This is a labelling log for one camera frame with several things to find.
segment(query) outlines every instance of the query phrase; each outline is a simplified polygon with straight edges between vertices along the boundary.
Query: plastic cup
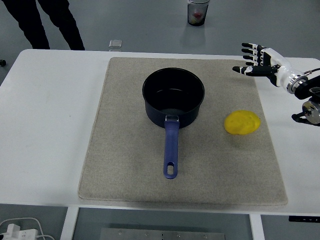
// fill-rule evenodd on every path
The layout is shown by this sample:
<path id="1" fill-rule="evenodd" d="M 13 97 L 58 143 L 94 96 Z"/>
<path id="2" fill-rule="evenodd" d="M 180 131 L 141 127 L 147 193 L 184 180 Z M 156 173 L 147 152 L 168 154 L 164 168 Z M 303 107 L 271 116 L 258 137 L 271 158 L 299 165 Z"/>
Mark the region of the plastic cup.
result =
<path id="1" fill-rule="evenodd" d="M 187 0 L 188 23 L 192 26 L 201 26 L 205 23 L 210 0 Z"/>

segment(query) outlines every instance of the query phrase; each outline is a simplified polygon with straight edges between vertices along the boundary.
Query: power adapter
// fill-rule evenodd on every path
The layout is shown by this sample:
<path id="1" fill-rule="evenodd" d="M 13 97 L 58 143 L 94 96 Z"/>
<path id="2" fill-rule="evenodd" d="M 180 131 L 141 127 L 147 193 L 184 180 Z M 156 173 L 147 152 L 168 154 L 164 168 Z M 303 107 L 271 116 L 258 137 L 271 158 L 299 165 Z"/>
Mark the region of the power adapter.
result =
<path id="1" fill-rule="evenodd" d="M 4 238 L 2 240 L 36 240 L 38 230 L 28 229 L 20 230 L 20 226 L 15 224 L 9 224 Z"/>

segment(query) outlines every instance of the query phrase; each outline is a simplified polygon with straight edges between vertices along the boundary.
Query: pot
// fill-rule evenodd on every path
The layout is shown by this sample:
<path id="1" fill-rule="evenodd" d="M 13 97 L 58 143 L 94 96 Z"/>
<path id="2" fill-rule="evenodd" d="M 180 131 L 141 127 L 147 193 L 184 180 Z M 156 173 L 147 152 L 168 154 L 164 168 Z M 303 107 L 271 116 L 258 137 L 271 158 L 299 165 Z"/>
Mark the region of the pot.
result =
<path id="1" fill-rule="evenodd" d="M 192 72 L 168 67 L 146 78 L 142 95 L 149 119 L 165 128 L 163 174 L 174 179 L 178 175 L 179 129 L 197 118 L 205 97 L 204 85 Z"/>

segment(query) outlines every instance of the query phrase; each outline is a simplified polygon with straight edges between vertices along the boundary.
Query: black pants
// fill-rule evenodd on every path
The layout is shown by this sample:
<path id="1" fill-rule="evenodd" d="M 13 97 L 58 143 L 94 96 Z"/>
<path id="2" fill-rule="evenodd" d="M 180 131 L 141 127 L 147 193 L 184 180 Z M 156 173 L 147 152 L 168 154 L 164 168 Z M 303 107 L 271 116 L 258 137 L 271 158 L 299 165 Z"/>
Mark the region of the black pants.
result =
<path id="1" fill-rule="evenodd" d="M 34 49 L 50 49 L 36 0 L 2 0 Z M 59 28 L 71 50 L 85 50 L 68 0 L 38 0 L 51 22 Z"/>

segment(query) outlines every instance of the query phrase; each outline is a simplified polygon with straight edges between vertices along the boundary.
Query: blue handle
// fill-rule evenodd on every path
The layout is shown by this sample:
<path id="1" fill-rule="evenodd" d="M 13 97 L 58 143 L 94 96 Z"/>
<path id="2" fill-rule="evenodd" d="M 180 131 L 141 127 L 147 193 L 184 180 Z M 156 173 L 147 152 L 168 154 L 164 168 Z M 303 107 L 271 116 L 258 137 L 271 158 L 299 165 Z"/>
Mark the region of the blue handle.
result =
<path id="1" fill-rule="evenodd" d="M 165 120 L 165 145 L 163 175 L 167 179 L 174 179 L 178 175 L 178 135 L 180 122 Z"/>

